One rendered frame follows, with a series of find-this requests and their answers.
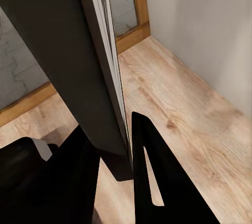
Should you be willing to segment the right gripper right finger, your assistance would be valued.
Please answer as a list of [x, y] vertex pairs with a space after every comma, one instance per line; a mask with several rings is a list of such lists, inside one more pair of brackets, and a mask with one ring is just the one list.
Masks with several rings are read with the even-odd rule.
[[[221, 224], [151, 120], [132, 112], [135, 224]], [[144, 146], [164, 206], [152, 203]]]

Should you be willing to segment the poster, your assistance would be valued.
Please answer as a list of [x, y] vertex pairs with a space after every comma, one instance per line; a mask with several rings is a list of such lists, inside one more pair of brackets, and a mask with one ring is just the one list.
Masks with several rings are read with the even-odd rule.
[[0, 0], [117, 181], [133, 161], [110, 0]]

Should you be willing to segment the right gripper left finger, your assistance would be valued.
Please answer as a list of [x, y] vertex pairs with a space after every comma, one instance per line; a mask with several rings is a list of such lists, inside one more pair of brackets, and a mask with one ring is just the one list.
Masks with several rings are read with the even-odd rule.
[[0, 224], [92, 224], [99, 165], [78, 125], [0, 214]]

